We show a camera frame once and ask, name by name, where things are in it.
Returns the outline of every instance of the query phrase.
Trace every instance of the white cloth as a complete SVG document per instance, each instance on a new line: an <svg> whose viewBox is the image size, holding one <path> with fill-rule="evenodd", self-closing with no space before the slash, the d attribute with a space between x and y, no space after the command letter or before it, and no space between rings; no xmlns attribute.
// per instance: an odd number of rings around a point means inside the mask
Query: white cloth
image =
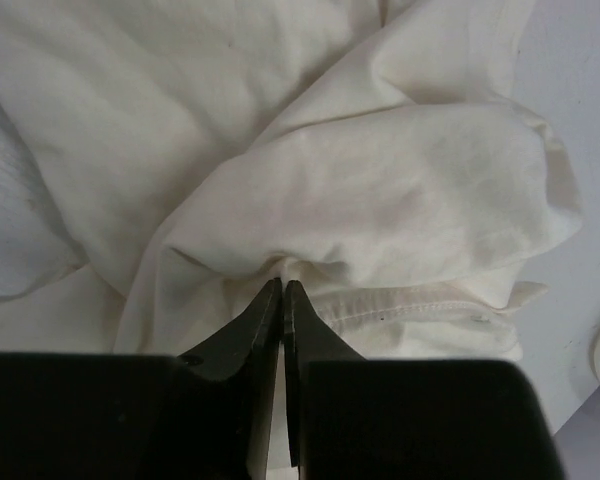
<svg viewBox="0 0 600 480"><path fill-rule="evenodd" d="M581 222L508 99L532 6L0 0L0 102L89 259L0 350L180 353L281 276L364 355L519 357L515 278Z"/></svg>

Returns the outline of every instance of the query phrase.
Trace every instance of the cloth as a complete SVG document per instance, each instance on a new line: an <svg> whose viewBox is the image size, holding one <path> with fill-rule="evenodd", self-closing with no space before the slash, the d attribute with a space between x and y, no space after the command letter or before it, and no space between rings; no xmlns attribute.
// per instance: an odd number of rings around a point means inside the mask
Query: cloth
<svg viewBox="0 0 600 480"><path fill-rule="evenodd" d="M363 355L519 358L516 276L581 223L509 99L532 7L0 0L0 103L88 259L0 350L178 354L280 276Z"/></svg>

